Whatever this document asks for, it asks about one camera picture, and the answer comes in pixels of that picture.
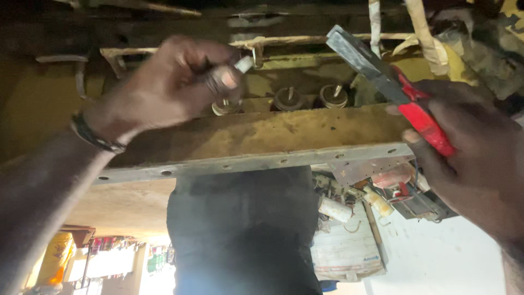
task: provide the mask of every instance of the black trousers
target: black trousers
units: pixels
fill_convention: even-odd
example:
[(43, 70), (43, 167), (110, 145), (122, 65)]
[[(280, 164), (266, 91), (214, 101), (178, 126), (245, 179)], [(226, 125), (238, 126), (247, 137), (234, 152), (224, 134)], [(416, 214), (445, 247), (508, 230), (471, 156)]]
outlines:
[(309, 166), (179, 177), (167, 208), (175, 294), (320, 294)]

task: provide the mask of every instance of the hand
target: hand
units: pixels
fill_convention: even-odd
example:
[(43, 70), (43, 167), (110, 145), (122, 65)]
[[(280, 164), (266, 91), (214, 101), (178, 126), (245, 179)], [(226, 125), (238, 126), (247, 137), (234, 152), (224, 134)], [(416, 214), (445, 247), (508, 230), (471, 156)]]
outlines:
[(524, 239), (522, 127), (488, 107), (486, 95), (464, 83), (415, 85), (433, 95), (429, 110), (457, 149), (445, 159), (415, 130), (404, 133), (430, 186), (448, 206), (499, 242), (520, 243)]
[(85, 110), (85, 120), (96, 135), (124, 144), (139, 132), (189, 121), (238, 90), (241, 73), (231, 66), (238, 57), (227, 45), (172, 36), (127, 82)]

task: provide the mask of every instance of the yellow object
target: yellow object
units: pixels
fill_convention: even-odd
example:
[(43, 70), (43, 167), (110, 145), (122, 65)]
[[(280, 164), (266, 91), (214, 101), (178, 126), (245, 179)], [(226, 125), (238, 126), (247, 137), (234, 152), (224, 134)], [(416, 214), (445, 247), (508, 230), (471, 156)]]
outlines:
[[(450, 71), (446, 79), (453, 82), (464, 82), (471, 86), (478, 86), (478, 79), (473, 70), (468, 68), (462, 59), (447, 44), (442, 44), (447, 53)], [(422, 57), (405, 58), (391, 63), (399, 67), (404, 75), (411, 81), (416, 82), (423, 79), (442, 79), (433, 75), (428, 62)]]
[(54, 286), (61, 283), (67, 263), (75, 250), (71, 233), (57, 233), (47, 245), (36, 285)]
[(522, 33), (521, 30), (524, 28), (524, 12), (517, 8), (517, 1), (504, 1), (500, 11), (508, 18), (512, 17), (512, 15), (516, 16), (515, 22), (513, 24), (508, 24), (506, 29), (515, 34), (519, 39), (524, 40), (524, 33)]

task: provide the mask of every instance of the bracelet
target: bracelet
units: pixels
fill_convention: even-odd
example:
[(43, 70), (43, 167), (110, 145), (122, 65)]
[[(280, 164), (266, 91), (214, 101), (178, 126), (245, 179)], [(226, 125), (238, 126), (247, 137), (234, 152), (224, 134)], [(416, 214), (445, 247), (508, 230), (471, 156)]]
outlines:
[(115, 154), (123, 153), (126, 150), (126, 145), (118, 142), (107, 141), (94, 134), (93, 130), (89, 128), (84, 120), (82, 112), (73, 115), (71, 118), (71, 128), (83, 140), (91, 143), (97, 148), (113, 152)]

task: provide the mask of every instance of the pliers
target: pliers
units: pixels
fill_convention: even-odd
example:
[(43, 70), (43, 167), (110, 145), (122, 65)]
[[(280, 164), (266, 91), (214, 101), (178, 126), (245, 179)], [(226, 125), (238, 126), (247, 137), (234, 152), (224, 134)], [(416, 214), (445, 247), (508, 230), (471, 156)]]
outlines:
[(415, 130), (441, 155), (449, 157), (455, 152), (433, 116), (418, 104), (419, 100), (427, 99), (429, 95), (416, 89), (399, 68), (380, 60), (360, 40), (338, 25), (327, 34), (326, 44), (395, 103)]

